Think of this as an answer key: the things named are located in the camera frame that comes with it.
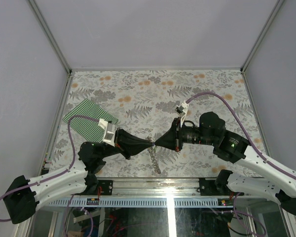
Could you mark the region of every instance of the green striped cloth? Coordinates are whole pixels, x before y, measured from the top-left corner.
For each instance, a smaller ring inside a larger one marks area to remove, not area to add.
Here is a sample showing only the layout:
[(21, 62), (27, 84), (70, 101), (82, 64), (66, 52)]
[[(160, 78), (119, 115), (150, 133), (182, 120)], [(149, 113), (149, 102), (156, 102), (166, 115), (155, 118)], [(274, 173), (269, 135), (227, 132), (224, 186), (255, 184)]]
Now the green striped cloth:
[[(85, 99), (72, 111), (64, 116), (63, 121), (68, 123), (73, 115), (84, 115), (94, 119), (104, 119), (112, 121), (113, 124), (118, 122), (118, 119), (105, 112), (99, 105)], [(85, 118), (74, 118), (70, 122), (70, 127), (80, 134), (88, 142), (101, 142), (104, 135), (104, 130), (98, 126), (97, 122), (87, 120)]]

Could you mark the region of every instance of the purple cable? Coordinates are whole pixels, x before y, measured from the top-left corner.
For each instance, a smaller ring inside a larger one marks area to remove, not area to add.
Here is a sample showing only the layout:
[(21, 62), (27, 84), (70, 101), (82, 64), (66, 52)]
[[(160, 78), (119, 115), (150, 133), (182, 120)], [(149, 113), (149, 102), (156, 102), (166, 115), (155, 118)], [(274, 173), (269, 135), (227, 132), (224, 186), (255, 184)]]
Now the purple cable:
[(211, 208), (211, 210), (210, 211), (202, 211), (202, 212), (213, 212), (213, 213), (215, 213), (216, 215), (218, 215), (218, 214), (222, 214), (222, 213), (232, 213), (233, 211), (232, 210), (228, 210), (228, 211), (219, 211), (219, 210), (217, 210), (217, 211), (215, 211), (214, 209), (212, 209)]
[[(41, 180), (40, 183), (44, 183), (46, 181), (49, 181), (51, 179), (54, 179), (54, 178), (57, 178), (65, 173), (67, 173), (71, 168), (72, 166), (74, 165), (74, 161), (75, 161), (75, 149), (74, 149), (74, 142), (73, 142), (73, 138), (71, 136), (71, 132), (70, 132), (70, 122), (74, 119), (74, 118), (83, 118), (83, 119), (88, 119), (88, 120), (91, 120), (91, 121), (94, 121), (94, 122), (99, 122), (98, 119), (95, 119), (95, 118), (91, 118), (91, 117), (88, 117), (88, 116), (83, 116), (83, 115), (74, 115), (72, 117), (70, 117), (70, 119), (68, 120), (68, 126), (67, 126), (67, 129), (68, 129), (68, 135), (69, 135), (69, 139), (70, 139), (70, 143), (71, 143), (71, 146), (73, 148), (73, 161), (71, 162), (71, 164), (69, 165), (69, 168), (68, 169), (65, 169), (63, 172), (59, 173), (59, 174), (56, 174), (56, 175), (53, 175), (49, 178), (46, 178), (46, 179), (43, 179)], [(38, 185), (38, 182), (35, 182), (35, 183), (32, 183), (32, 184), (28, 184), (28, 185), (25, 185), (25, 186), (22, 186), (22, 187), (19, 187), (17, 189), (13, 189), (5, 194), (3, 194), (1, 197), (0, 197), (0, 201), (2, 199), (4, 199), (6, 196), (14, 193), (14, 192), (17, 192), (17, 191), (20, 191), (20, 190), (23, 190), (23, 189), (26, 189), (26, 188), (30, 188), (32, 186), (35, 186), (35, 185)], [(8, 221), (11, 221), (11, 219), (0, 219), (0, 222), (8, 222)]]
[(195, 98), (197, 98), (198, 96), (201, 95), (214, 95), (217, 98), (219, 98), (221, 101), (223, 101), (223, 103), (227, 106), (227, 108), (230, 110), (230, 112), (232, 113), (232, 115), (235, 117), (236, 121), (238, 122), (239, 126), (241, 127), (242, 131), (244, 132), (244, 134), (246, 135), (247, 139), (249, 140), (250, 145), (252, 146), (252, 148), (256, 151), (256, 153), (262, 158), (262, 160), (264, 160), (266, 163), (268, 163), (270, 166), (272, 166), (274, 169), (276, 169), (277, 171), (280, 171), (281, 173), (287, 175), (288, 177), (295, 179), (296, 180), (296, 176), (284, 171), (283, 169), (281, 169), (280, 167), (277, 167), (275, 164), (273, 164), (270, 161), (267, 161), (267, 158), (264, 157), (264, 155), (259, 151), (259, 149), (255, 146), (255, 144), (253, 143), (253, 141), (251, 140), (249, 134), (247, 133), (245, 127), (242, 125), (241, 121), (239, 120), (239, 118), (237, 117), (236, 113), (234, 112), (234, 110), (231, 108), (230, 105), (228, 105), (227, 101), (225, 101), (224, 98), (222, 98), (220, 95), (217, 95), (216, 93), (207, 91), (207, 92), (201, 92), (198, 94), (193, 95), (191, 98), (189, 98), (186, 103), (189, 104), (192, 100), (194, 100)]
[[(72, 202), (73, 198), (74, 198), (74, 195), (71, 196), (71, 198), (69, 199), (69, 201), (67, 203), (67, 206), (66, 206), (66, 209), (65, 209), (65, 213), (64, 213), (64, 217), (63, 217), (63, 220), (62, 220), (63, 228), (64, 228), (64, 232), (65, 232), (65, 237), (68, 237), (67, 230), (66, 230), (66, 216), (68, 215), (69, 206), (70, 206), (70, 203)], [(93, 217), (92, 217), (91, 213), (88, 212), (86, 209), (79, 208), (79, 207), (77, 209), (80, 209), (80, 210), (85, 211), (90, 216), (90, 219), (91, 219), (91, 230), (90, 230), (90, 233), (89, 233), (89, 235), (87, 237), (91, 237), (91, 234), (93, 232)]]
[[(252, 215), (249, 215), (248, 213), (245, 213), (245, 212), (241, 212), (241, 211), (237, 211), (236, 210), (236, 200), (237, 200), (237, 197), (239, 196), (239, 194), (241, 194), (241, 193), (237, 193), (237, 195), (235, 196), (235, 199), (233, 200), (233, 212), (236, 214), (236, 218), (237, 218), (239, 224), (243, 228), (245, 228), (247, 232), (249, 232), (249, 233), (251, 233), (251, 234), (253, 234), (255, 236), (258, 236), (258, 237), (264, 237), (264, 236), (266, 236), (266, 234), (267, 234), (266, 228), (265, 228), (265, 226), (257, 218), (255, 218)], [(261, 227), (262, 227), (262, 229), (264, 231), (263, 235), (256, 234), (256, 233), (252, 232), (250, 229), (248, 229), (248, 227), (246, 227), (245, 224), (243, 224), (243, 222), (240, 220), (238, 214), (242, 214), (244, 216), (248, 216), (248, 217), (252, 218), (255, 222), (257, 222), (259, 225), (261, 225)]]
[(109, 227), (107, 228), (106, 232), (109, 230), (109, 228), (111, 227), (111, 225), (113, 224), (113, 222), (114, 222), (114, 219), (111, 220), (111, 223), (110, 223)]

